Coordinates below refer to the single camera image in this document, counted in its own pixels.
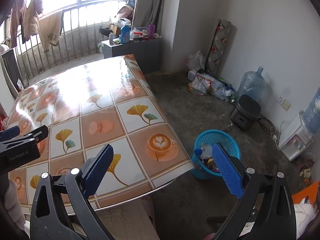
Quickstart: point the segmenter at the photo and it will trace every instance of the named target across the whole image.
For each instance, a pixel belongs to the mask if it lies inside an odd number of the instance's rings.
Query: silver screw
[[[46,177],[48,177],[49,173],[44,172],[41,174],[41,178],[45,179]]]
[[[72,170],[71,170],[71,174],[72,175],[76,175],[76,174],[78,174],[79,173],[79,168],[73,168]]]
[[[254,169],[253,168],[247,168],[247,173],[249,174],[254,174]]]
[[[283,174],[281,171],[279,171],[279,172],[277,173],[277,176],[278,176],[279,178],[284,178],[284,174]]]

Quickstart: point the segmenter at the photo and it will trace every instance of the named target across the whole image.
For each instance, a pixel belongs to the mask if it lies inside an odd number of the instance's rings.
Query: blue bottle cap
[[[202,154],[201,148],[195,149],[195,155],[201,155],[201,154]]]

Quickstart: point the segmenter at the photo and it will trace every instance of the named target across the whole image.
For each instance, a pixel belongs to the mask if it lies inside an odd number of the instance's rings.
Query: detergent bottle
[[[121,44],[130,43],[130,28],[128,25],[125,25],[121,28]]]

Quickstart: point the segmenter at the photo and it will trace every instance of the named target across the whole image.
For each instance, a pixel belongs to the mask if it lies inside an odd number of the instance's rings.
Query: gloved hand
[[[4,207],[13,222],[15,222],[21,230],[24,230],[26,218],[22,212],[20,201],[18,200],[17,185],[11,179],[9,179],[9,187],[4,195]]]

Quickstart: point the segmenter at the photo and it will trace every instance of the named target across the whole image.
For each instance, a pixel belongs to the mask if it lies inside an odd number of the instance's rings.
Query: glossy tablecloth
[[[78,66],[19,93],[6,128],[18,125],[24,135],[44,124],[49,136],[38,144],[41,157],[9,173],[26,213],[43,172],[81,167],[105,143],[114,158],[89,198],[94,209],[150,192],[193,168],[133,55]],[[62,198],[73,213],[68,196]]]

